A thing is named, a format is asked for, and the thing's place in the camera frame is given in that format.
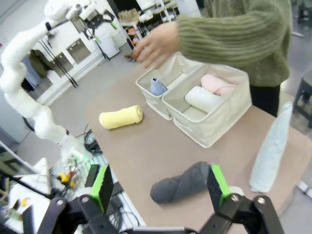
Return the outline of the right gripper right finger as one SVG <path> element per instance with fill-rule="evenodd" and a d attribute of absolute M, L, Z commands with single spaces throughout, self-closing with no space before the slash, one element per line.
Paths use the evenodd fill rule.
<path fill-rule="evenodd" d="M 206 180 L 214 214 L 200 234 L 226 234 L 232 224 L 241 224 L 249 234 L 283 234 L 284 230 L 271 199 L 266 195 L 252 200 L 232 193 L 219 165 L 209 166 Z"/>

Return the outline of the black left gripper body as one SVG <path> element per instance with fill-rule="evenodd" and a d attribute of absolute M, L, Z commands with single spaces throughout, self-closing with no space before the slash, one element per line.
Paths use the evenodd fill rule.
<path fill-rule="evenodd" d="M 92 19 L 84 20 L 84 34 L 94 34 L 95 30 L 100 27 L 103 23 L 109 23 L 109 19 L 104 19 L 103 15 L 96 14 Z"/>

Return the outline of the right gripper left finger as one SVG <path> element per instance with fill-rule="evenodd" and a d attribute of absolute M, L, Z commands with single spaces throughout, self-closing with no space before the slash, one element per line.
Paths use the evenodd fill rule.
<path fill-rule="evenodd" d="M 63 197 L 51 200 L 37 233 L 73 234 L 84 225 L 84 234 L 118 234 L 106 215 L 113 188 L 110 166 L 102 166 L 89 194 L 71 201 Z"/>

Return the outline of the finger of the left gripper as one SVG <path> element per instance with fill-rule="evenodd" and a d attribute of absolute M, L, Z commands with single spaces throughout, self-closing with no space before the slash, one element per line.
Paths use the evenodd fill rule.
<path fill-rule="evenodd" d="M 87 27 L 87 38 L 88 38 L 88 40 L 93 39 L 96 43 L 101 43 L 101 40 L 95 35 L 95 29 L 94 28 L 88 28 Z"/>
<path fill-rule="evenodd" d="M 115 30 L 117 30 L 117 25 L 114 23 L 114 19 L 115 19 L 115 16 L 113 15 L 113 14 L 108 14 L 108 16 L 109 16 L 109 20 L 108 20 L 108 22 L 110 23 L 110 25 L 115 29 Z"/>

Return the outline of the person's left hand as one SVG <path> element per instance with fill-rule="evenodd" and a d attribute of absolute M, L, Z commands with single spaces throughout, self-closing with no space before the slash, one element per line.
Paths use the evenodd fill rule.
<path fill-rule="evenodd" d="M 132 57 L 144 68 L 158 69 L 172 54 L 180 50 L 177 22 L 163 23 L 138 42 Z"/>

